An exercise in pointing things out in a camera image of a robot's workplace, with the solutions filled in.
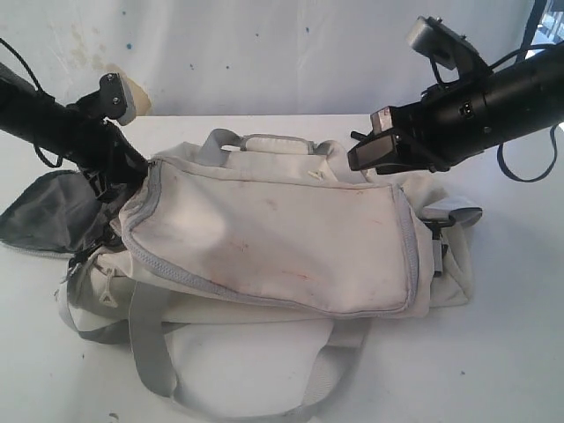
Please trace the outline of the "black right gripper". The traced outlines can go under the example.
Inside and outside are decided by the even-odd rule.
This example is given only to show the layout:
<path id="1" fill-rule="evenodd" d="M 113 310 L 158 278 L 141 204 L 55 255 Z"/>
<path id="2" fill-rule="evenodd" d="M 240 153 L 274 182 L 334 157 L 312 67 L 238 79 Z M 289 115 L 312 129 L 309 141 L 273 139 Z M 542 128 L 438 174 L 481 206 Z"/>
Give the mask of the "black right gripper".
<path id="1" fill-rule="evenodd" d="M 372 130 L 353 130 L 357 144 L 347 153 L 352 171 L 375 168 L 378 173 L 413 170 L 445 172 L 485 148 L 482 99 L 419 101 L 387 106 L 370 116 Z"/>

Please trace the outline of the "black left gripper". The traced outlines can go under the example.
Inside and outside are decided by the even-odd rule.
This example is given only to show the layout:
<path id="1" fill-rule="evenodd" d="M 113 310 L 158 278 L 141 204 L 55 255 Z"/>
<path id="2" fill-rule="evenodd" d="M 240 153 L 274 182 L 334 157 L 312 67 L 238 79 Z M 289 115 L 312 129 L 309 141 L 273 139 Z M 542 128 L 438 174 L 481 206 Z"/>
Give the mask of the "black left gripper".
<path id="1" fill-rule="evenodd" d="M 63 107 L 69 126 L 67 159 L 88 176 L 109 176 L 112 188 L 137 189 L 148 175 L 149 162 L 132 147 L 114 120 L 100 109 L 100 96 L 88 94 Z"/>

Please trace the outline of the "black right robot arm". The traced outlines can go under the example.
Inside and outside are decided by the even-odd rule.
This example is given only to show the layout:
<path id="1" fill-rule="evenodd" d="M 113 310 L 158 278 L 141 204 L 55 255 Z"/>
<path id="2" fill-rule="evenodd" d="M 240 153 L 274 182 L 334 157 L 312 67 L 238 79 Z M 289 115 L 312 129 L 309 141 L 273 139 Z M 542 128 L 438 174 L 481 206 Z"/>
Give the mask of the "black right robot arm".
<path id="1" fill-rule="evenodd" d="M 421 100 L 371 116 L 355 134 L 351 170 L 447 172 L 483 151 L 563 121 L 563 46 L 550 45 L 506 69 L 427 89 Z"/>

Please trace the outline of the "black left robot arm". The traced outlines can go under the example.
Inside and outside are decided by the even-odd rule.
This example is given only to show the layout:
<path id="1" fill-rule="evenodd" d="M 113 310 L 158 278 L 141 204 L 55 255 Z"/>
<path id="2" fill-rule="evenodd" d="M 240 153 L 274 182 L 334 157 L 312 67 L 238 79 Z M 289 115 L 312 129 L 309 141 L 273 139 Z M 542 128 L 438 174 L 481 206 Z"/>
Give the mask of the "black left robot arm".
<path id="1" fill-rule="evenodd" d="M 49 167 L 64 160 L 77 165 L 99 199 L 122 185 L 136 188 L 147 175 L 147 160 L 119 129 L 136 115 L 131 90 L 117 73 L 103 75 L 98 91 L 63 106 L 1 66 L 1 130 L 33 145 Z"/>

